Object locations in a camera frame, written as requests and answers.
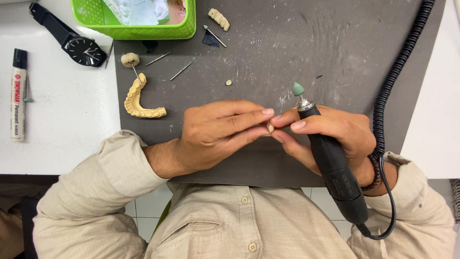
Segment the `work mat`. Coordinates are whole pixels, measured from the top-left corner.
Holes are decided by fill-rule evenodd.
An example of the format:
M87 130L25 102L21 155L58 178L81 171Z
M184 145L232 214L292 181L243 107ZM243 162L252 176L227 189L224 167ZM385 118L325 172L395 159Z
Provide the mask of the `work mat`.
M134 131L152 145L180 137L184 110L212 101L246 99L274 108L279 114L296 106L293 82L304 86L303 96L317 104L372 118L374 99L420 2L234 0L217 5L215 1L197 1L197 29L188 40L158 41L149 54L148 47L156 42L115 41L121 128ZM388 100L388 151L399 153L403 146L444 4L445 0L436 1ZM228 19L227 32L207 15L210 8ZM204 24L227 48L201 42ZM145 66L168 51L172 54ZM126 112L123 102L136 78L133 70L120 62L121 55L128 52L139 54L141 62L136 69L147 77L141 92L142 107L165 107L166 116L137 118ZM182 74L169 81L192 61ZM227 80L233 83L226 86ZM309 143L305 135L296 137ZM267 188L324 186L319 176L288 156L270 137L260 138L209 170L171 181Z

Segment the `white table surface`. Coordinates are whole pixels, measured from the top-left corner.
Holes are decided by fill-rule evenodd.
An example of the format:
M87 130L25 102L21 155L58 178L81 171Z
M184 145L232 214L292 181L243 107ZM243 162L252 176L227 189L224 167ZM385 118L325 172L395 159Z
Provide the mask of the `white table surface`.
M120 129L115 60L108 67L77 65L28 13L30 2L0 5L0 173L67 174ZM111 39L77 24L68 0L40 0L81 35L108 51ZM26 140L10 140L14 48L28 51L33 103L26 106ZM460 25L447 0L433 54L402 155L429 178L460 178L457 99L460 96Z

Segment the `man's left hand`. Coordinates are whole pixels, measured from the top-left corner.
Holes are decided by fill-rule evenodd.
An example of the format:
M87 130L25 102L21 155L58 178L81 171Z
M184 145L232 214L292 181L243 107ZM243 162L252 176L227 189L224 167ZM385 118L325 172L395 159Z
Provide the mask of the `man's left hand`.
M275 112L246 100L217 101L184 113L182 136L144 147L145 156L161 178L209 169L238 149L269 135L265 126Z

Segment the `fingernail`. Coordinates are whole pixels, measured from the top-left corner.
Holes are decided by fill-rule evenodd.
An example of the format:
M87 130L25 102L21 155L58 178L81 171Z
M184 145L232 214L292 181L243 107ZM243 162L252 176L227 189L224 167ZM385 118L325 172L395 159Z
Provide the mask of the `fingernail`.
M272 121L276 121L277 119L281 118L281 114L278 115L278 116L274 116L273 118L271 118Z
M282 138L278 137L278 136L272 136L274 139L276 139L279 143L283 144L284 141Z
M304 126L305 126L305 121L301 120L301 121L297 121L297 122L294 122L293 124L291 124L291 129L299 130L299 129L303 128Z
M273 110L272 108L269 108L269 109L265 109L262 111L263 114L273 114L275 113L275 110Z

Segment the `green basket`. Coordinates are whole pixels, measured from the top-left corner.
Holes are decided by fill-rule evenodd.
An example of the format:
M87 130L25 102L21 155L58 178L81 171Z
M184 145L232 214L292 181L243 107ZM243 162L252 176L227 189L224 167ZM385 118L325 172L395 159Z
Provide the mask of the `green basket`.
M174 25L121 25L102 0L70 0L75 20L115 40L189 39L196 31L195 0L184 0L185 18Z

